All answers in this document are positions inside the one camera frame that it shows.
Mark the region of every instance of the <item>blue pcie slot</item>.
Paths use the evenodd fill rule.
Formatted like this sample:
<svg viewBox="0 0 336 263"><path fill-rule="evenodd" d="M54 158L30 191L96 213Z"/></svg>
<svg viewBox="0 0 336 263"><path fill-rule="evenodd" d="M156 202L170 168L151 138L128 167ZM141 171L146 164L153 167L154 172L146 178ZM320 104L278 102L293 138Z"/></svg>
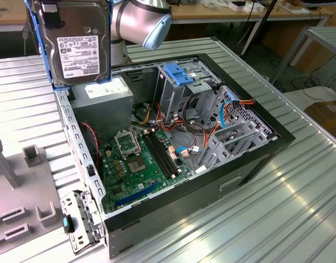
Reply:
<svg viewBox="0 0 336 263"><path fill-rule="evenodd" d="M150 187L147 187L147 188L145 188L145 189L143 189L143 190L141 190L137 193L133 193L130 196L124 197L123 199L121 199L119 201L116 201L115 206L117 207L119 205L126 204L130 201L138 199L139 197L147 195L148 193L151 193L153 191L153 189L156 187L157 184L158 184L158 182L156 182L155 184L151 185Z"/></svg>
<svg viewBox="0 0 336 263"><path fill-rule="evenodd" d="M175 83L178 86L191 84L194 82L192 78L189 78L189 76L186 75L185 70L179 67L176 63L164 64L164 70L172 79L175 80Z"/></svg>

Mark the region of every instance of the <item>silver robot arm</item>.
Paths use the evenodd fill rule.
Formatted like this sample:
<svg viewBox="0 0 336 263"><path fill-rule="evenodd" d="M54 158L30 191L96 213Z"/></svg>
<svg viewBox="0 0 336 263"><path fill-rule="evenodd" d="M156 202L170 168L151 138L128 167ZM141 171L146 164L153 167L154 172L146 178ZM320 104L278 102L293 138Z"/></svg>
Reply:
<svg viewBox="0 0 336 263"><path fill-rule="evenodd" d="M124 40L156 49L172 23L166 0L119 0L114 3L111 25L111 65L130 62Z"/></svg>

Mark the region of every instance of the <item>aluminum profile table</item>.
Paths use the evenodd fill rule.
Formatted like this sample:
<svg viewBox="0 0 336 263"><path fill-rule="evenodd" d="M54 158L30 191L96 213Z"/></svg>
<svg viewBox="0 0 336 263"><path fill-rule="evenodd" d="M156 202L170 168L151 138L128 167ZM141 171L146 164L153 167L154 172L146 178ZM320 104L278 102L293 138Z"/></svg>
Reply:
<svg viewBox="0 0 336 263"><path fill-rule="evenodd" d="M207 53L282 123L296 140L250 183L111 262L335 262L336 139L300 112L220 41L128 47L133 61ZM53 91L38 56L0 60L0 134L4 154L45 147L60 197L80 188ZM108 262L97 245L78 256L63 229L5 254L0 262Z"/></svg>
<svg viewBox="0 0 336 263"><path fill-rule="evenodd" d="M270 80L272 84L275 83L281 73L285 70L287 64L289 63L291 58L293 58L294 53L298 50L293 61L290 63L292 67L296 65L300 57L303 55L303 53L306 51L306 49L313 40L323 45L336 55L336 26L305 27L277 67L274 76Z"/></svg>

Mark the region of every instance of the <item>ram slot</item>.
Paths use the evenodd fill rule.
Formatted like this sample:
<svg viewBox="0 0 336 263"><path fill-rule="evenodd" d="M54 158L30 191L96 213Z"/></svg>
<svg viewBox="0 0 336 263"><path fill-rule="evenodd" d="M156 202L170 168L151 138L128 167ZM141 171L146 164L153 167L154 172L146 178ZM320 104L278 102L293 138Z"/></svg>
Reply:
<svg viewBox="0 0 336 263"><path fill-rule="evenodd" d="M158 166L162 170L164 177L166 179L169 179L172 177L173 174L177 175L178 174L177 168L173 164L173 161L170 159L168 154L164 151L156 135L152 134L144 136L143 140L147 145L147 147L149 148Z"/></svg>

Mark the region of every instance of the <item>blue tab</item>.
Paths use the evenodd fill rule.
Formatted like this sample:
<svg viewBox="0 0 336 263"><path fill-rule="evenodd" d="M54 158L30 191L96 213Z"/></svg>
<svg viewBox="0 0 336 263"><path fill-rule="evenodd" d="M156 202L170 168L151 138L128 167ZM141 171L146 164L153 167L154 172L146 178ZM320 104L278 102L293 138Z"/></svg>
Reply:
<svg viewBox="0 0 336 263"><path fill-rule="evenodd" d="M63 226L66 227L68 225L67 218L63 219Z"/></svg>
<svg viewBox="0 0 336 263"><path fill-rule="evenodd" d="M229 95L229 97L230 97L232 100L235 100L235 97L233 96L233 94L231 94L230 92L228 92L228 95Z"/></svg>
<svg viewBox="0 0 336 263"><path fill-rule="evenodd" d="M186 75L185 70L176 63L164 64L164 70L175 80L178 86L194 83L194 80Z"/></svg>

